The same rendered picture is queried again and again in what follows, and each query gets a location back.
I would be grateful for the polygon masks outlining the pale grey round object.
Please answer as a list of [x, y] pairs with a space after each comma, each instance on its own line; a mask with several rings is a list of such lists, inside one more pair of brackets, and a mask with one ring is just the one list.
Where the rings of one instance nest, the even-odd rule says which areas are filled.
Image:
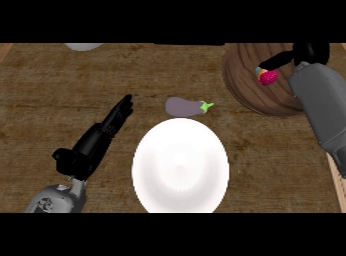
[[102, 45], [104, 43], [65, 43], [65, 46], [74, 51], [90, 51]]

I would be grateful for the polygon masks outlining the pink cupcake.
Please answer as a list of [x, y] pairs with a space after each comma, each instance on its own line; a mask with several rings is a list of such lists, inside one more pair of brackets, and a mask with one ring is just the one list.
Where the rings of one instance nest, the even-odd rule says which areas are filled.
[[256, 75], [257, 75], [257, 82], [263, 86], [269, 86], [278, 78], [278, 72], [275, 70], [269, 71], [262, 69], [260, 67], [256, 68]]

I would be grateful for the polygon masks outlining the white bowl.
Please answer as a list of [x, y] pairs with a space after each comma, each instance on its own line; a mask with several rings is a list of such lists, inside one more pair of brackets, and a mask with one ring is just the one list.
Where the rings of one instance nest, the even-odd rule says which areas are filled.
[[132, 180], [149, 213], [211, 213], [229, 182], [222, 141], [198, 121], [173, 118], [146, 132], [133, 156]]

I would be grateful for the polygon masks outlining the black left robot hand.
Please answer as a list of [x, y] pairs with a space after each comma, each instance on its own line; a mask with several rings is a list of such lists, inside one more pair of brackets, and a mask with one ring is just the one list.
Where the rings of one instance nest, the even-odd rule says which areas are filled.
[[126, 95], [111, 109], [104, 121], [95, 123], [71, 149], [59, 148], [52, 157], [56, 161], [56, 171], [84, 181], [93, 174], [105, 156], [111, 141], [130, 116], [132, 95]]

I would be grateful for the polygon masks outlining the purple eggplant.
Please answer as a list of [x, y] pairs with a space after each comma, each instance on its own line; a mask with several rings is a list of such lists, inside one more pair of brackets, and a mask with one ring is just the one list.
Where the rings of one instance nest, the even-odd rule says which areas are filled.
[[189, 101], [180, 97], [170, 97], [166, 101], [166, 112], [174, 117], [191, 117], [205, 114], [213, 103]]

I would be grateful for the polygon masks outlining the brown wooden plate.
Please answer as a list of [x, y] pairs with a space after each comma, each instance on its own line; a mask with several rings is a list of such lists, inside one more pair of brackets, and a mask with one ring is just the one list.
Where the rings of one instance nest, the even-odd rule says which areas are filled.
[[288, 63], [278, 69], [278, 79], [269, 86], [259, 83], [256, 75], [259, 64], [291, 49], [291, 43], [232, 43], [223, 55], [222, 76], [231, 94], [250, 110], [266, 116], [303, 114], [300, 101], [288, 86], [294, 64]]

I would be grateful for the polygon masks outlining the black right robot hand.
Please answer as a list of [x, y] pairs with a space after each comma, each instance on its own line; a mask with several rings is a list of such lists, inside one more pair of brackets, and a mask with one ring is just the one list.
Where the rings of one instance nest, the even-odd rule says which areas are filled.
[[259, 67], [267, 71], [276, 70], [279, 67], [294, 62], [298, 65], [301, 62], [309, 64], [321, 63], [325, 65], [329, 60], [329, 44], [318, 43], [294, 43], [290, 51], [282, 51], [267, 60], [264, 60]]

